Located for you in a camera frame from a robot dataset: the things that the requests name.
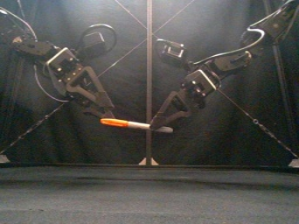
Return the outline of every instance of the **black fabric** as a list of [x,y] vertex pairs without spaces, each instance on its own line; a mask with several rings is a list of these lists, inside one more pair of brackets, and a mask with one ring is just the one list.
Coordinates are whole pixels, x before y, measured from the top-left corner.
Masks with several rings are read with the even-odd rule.
[[[8,10],[18,13],[18,5],[8,2],[0,5],[6,7],[10,4]],[[115,28],[116,48],[108,55],[88,61],[87,65],[95,69],[116,105],[116,118],[144,123],[147,49],[142,24],[146,26],[146,1],[32,0],[26,1],[23,7],[28,18],[32,18],[39,40],[50,40],[60,47],[74,48],[90,25],[102,23]],[[154,1],[154,39],[184,43],[190,59],[202,60],[239,48],[243,31],[264,16],[262,1],[195,0],[191,3],[183,0],[167,4]],[[292,47],[296,50],[287,53],[295,57],[295,41],[286,49]],[[6,53],[6,65],[8,50],[3,48],[2,51]],[[3,111],[4,115],[10,114],[6,119],[8,122],[3,122],[3,146],[60,105],[35,84],[32,65],[24,63],[23,71],[16,73],[15,63],[11,63],[10,72],[4,70],[2,75],[6,84],[2,87],[6,88],[2,91]],[[295,59],[288,64],[295,67]],[[298,83],[295,74],[298,72],[291,80]],[[163,64],[154,54],[154,114],[170,92],[179,90],[184,75],[182,69]],[[60,98],[50,80],[44,77],[40,79],[47,90]],[[232,74],[222,82],[222,90],[276,137],[291,145],[271,48],[266,49],[263,57],[254,61],[247,70]],[[207,107],[198,115],[170,124],[174,127],[171,135],[154,133],[152,153],[156,162],[164,165],[288,165],[288,152],[230,101],[219,93],[212,93],[206,100]],[[138,164],[146,157],[146,133],[104,127],[99,119],[84,116],[80,106],[71,102],[6,154],[11,160],[23,162]]]

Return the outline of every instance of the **metal pole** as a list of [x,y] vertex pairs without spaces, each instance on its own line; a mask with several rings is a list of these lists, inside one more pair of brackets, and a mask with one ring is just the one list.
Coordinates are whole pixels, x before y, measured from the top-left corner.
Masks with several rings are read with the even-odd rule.
[[[264,0],[264,7],[266,7],[266,14],[270,15],[272,13],[270,0]],[[288,97],[288,87],[286,82],[286,71],[284,71],[284,65],[282,60],[282,53],[278,45],[272,46],[274,48],[274,56],[275,56],[275,65],[276,65],[276,73],[278,73],[278,79],[280,83],[280,91],[284,101],[284,112],[286,112],[286,120],[287,120],[287,128],[290,137],[292,140],[292,148],[296,148],[298,146],[298,138],[296,138],[296,132],[295,132],[295,118],[292,115],[291,110],[291,103],[290,103],[290,97]]]
[[[146,92],[146,122],[152,121],[152,25],[154,25],[154,3],[147,0],[147,92]],[[152,131],[146,132],[146,165],[152,164]]]

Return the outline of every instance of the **orange marker cap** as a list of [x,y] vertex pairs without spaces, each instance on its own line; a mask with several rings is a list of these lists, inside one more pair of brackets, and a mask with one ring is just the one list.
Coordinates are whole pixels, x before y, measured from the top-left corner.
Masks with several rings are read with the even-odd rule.
[[111,119],[111,118],[103,118],[100,119],[100,123],[108,125],[108,126],[116,126],[126,128],[128,125],[128,121],[119,120],[119,119]]

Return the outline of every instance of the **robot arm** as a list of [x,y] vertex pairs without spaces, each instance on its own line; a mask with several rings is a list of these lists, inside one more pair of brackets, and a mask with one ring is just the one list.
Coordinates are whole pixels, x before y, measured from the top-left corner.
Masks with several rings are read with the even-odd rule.
[[[114,34],[112,46],[107,49],[106,41],[95,29],[108,29]],[[8,10],[0,8],[0,40],[34,64],[47,67],[51,82],[59,93],[76,101],[86,114],[99,118],[114,118],[115,107],[99,82],[99,77],[82,60],[95,58],[111,51],[116,44],[116,33],[106,24],[92,25],[82,34],[78,51],[59,48],[51,42],[38,41],[31,26]]]
[[199,62],[187,60],[182,44],[158,39],[160,59],[187,71],[179,92],[171,92],[151,121],[155,130],[180,117],[191,116],[204,107],[204,97],[220,87],[220,80],[248,66],[262,54],[263,47],[276,45],[292,27],[299,12],[299,0],[288,0],[270,16],[252,24],[242,35],[243,47],[234,52],[216,54]]

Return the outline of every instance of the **black curtain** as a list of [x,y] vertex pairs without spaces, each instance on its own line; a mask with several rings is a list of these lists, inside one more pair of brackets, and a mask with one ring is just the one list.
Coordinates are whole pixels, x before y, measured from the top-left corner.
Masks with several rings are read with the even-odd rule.
[[[16,2],[4,1],[0,6],[20,15]],[[108,24],[115,28],[116,48],[108,55],[88,61],[87,65],[95,69],[116,105],[116,118],[144,123],[147,1],[22,2],[39,40],[50,40],[56,46],[75,48],[80,34],[94,24]],[[154,1],[154,39],[184,43],[190,59],[202,60],[238,49],[243,31],[264,16],[263,1],[258,0]],[[294,116],[298,116],[296,34],[294,28],[283,44]],[[163,64],[155,54],[152,60],[155,114],[170,92],[179,90],[186,72]],[[32,64],[20,59],[6,45],[2,45],[2,67],[4,148],[62,104],[39,89]],[[60,98],[51,81],[42,75],[39,78],[46,89]],[[276,137],[292,145],[271,47],[244,71],[223,80],[222,91]],[[154,133],[154,160],[160,165],[288,165],[290,153],[223,95],[212,93],[206,102],[206,108],[196,115],[170,124],[174,127],[171,135]],[[83,115],[80,106],[71,102],[6,155],[16,162],[136,165],[146,157],[146,133],[104,127],[99,119]]]

